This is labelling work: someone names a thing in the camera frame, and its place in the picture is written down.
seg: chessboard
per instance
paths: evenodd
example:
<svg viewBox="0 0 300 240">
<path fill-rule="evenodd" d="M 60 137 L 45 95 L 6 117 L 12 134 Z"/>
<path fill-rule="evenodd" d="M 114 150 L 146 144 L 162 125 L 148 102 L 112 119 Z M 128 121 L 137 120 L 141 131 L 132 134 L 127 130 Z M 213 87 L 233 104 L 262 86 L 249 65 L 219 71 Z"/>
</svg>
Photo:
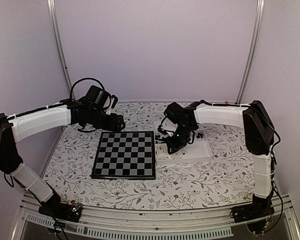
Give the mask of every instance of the chessboard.
<svg viewBox="0 0 300 240">
<path fill-rule="evenodd" d="M 153 131 L 102 132 L 92 179 L 156 179 Z"/>
</svg>

